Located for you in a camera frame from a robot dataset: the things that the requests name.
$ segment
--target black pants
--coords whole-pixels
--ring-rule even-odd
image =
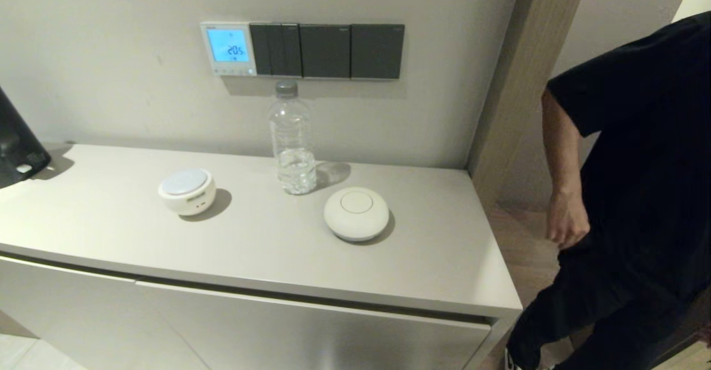
[[[595,323],[591,337],[555,370],[647,370],[688,303],[660,302],[620,281],[587,236],[559,256],[553,285],[521,314],[508,342],[513,362],[535,370],[540,348]]]

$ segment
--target thermostat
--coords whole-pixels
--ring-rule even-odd
[[[249,23],[200,23],[216,76],[256,76]]]

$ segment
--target round button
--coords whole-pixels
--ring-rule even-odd
[[[373,207],[373,198],[365,192],[349,192],[341,198],[341,206],[354,214],[365,213]]]
[[[200,188],[208,180],[208,175],[201,168],[190,168],[173,173],[163,180],[161,186],[170,195],[183,195]]]

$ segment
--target bottle cap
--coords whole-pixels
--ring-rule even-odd
[[[296,81],[288,79],[287,81],[277,82],[277,97],[298,97],[299,85]]]

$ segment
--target black t-shirt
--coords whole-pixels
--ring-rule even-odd
[[[709,283],[711,12],[580,64],[548,88],[583,136],[591,235],[620,277],[688,299]]]

